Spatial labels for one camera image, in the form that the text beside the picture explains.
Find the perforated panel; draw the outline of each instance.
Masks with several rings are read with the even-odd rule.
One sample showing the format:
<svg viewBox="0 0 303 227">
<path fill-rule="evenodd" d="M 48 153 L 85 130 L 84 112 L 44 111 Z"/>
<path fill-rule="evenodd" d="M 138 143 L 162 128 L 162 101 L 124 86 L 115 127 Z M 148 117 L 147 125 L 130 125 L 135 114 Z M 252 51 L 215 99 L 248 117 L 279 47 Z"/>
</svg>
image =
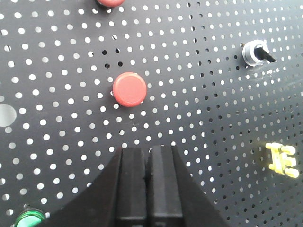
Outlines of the perforated panel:
<svg viewBox="0 0 303 227">
<path fill-rule="evenodd" d="M 49 216 L 117 147 L 155 144 L 178 145 L 230 226 L 302 225 L 302 10 L 299 0 L 126 0 L 107 11 L 0 0 L 0 225 L 28 204 Z M 241 44 L 254 39 L 277 63 L 245 66 Z M 111 95 L 126 71 L 148 86 L 135 108 Z M 298 179 L 268 169 L 273 141 L 296 147 Z"/>
</svg>

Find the yellow terminal block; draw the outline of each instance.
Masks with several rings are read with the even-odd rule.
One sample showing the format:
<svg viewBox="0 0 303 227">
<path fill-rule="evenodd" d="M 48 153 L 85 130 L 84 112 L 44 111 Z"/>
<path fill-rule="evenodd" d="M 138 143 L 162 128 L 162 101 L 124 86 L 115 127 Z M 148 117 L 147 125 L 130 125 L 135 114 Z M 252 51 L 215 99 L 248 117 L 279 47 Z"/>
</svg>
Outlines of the yellow terminal block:
<svg viewBox="0 0 303 227">
<path fill-rule="evenodd" d="M 271 150 L 271 157 L 273 159 L 273 164 L 269 165 L 269 169 L 278 174 L 287 175 L 292 178 L 297 178 L 299 176 L 298 170 L 290 168 L 297 165 L 296 159 L 288 156 L 295 154 L 294 147 L 284 146 L 280 143 L 267 143 L 265 144 L 265 147 Z"/>
</svg>

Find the red push button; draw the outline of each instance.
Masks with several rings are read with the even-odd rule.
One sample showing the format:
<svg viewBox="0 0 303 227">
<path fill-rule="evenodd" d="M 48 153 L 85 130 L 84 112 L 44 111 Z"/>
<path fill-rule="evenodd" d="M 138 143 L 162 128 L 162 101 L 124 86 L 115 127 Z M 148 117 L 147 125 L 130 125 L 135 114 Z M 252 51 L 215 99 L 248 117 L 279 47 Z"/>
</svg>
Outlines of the red push button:
<svg viewBox="0 0 303 227">
<path fill-rule="evenodd" d="M 97 1 L 107 7 L 120 6 L 124 2 L 124 0 L 97 0 Z"/>
<path fill-rule="evenodd" d="M 146 83 L 136 73 L 122 73 L 114 81 L 114 97 L 123 106 L 134 107 L 139 105 L 145 99 L 146 93 Z"/>
</svg>

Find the large hole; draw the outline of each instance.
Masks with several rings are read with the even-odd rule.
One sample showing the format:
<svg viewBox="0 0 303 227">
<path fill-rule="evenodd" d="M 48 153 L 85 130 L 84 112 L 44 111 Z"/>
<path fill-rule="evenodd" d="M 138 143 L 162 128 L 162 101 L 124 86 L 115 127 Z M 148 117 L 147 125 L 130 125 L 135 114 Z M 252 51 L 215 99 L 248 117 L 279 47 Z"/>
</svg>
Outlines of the large hole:
<svg viewBox="0 0 303 227">
<path fill-rule="evenodd" d="M 16 110 L 7 104 L 0 104 L 0 127 L 7 127 L 14 123 L 17 117 Z"/>
</svg>

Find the green button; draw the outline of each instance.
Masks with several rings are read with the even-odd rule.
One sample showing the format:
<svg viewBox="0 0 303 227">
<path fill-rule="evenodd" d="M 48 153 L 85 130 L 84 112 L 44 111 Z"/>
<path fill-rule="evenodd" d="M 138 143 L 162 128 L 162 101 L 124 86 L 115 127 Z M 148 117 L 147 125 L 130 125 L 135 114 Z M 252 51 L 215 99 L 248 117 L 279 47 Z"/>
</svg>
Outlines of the green button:
<svg viewBox="0 0 303 227">
<path fill-rule="evenodd" d="M 15 227 L 33 227 L 45 219 L 42 212 L 29 210 L 21 213 L 16 219 Z"/>
</svg>

